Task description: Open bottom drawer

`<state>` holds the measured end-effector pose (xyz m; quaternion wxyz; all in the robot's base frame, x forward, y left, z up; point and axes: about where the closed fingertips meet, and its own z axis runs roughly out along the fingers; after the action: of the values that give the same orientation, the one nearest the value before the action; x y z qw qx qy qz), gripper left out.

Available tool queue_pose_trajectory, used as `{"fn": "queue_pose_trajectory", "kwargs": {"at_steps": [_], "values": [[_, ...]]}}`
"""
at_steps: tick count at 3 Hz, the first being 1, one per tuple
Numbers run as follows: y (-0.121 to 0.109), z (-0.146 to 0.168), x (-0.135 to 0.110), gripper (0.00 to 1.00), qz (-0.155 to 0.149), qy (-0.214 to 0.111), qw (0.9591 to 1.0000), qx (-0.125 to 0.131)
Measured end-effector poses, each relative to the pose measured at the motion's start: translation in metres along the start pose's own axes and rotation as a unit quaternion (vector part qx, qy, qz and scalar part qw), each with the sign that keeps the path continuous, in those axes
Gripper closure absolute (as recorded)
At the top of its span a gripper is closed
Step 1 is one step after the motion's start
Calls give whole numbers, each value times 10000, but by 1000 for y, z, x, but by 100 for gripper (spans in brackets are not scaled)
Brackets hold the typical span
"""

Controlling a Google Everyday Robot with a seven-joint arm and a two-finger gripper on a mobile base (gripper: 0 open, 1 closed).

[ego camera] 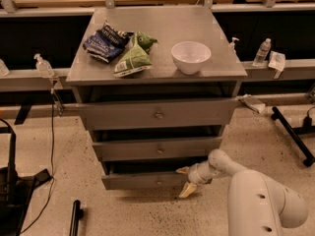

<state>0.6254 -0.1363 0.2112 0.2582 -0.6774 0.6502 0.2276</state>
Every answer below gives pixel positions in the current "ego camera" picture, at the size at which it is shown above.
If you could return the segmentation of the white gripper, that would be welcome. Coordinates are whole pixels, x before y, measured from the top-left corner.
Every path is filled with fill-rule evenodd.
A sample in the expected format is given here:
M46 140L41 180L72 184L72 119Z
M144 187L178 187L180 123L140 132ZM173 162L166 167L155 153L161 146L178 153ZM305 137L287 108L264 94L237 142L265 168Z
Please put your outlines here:
M208 161L196 163L189 166L184 166L175 170L179 174L188 174L188 179L191 182L184 184L183 190L179 194L180 199L185 199L194 193L197 185L204 185L211 179L218 177L220 172L216 170Z

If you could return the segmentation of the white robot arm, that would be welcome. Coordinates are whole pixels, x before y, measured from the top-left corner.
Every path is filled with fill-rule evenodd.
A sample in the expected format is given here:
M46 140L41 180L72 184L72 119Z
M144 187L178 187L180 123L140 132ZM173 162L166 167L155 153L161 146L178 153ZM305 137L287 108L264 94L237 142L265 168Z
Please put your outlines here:
M207 160L177 172L188 178L180 193L182 199L217 177L230 177L228 236L284 236L286 228L299 227L307 220L307 204L300 194L235 162L220 149L212 150Z

